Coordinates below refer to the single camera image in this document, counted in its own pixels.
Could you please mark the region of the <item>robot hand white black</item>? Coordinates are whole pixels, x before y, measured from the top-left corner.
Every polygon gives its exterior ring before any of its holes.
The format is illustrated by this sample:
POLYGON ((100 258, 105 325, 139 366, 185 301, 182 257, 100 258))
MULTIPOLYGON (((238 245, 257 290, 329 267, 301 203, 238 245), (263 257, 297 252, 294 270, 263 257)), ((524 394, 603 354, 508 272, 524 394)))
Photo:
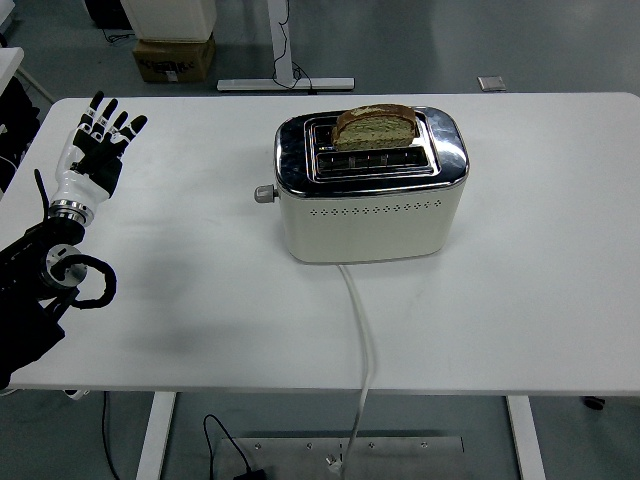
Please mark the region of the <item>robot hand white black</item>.
POLYGON ((111 198, 122 171, 127 147, 145 127, 148 118, 131 119, 118 100, 97 91, 74 130, 69 133, 56 168, 58 189, 53 206, 80 204, 95 212, 111 198))

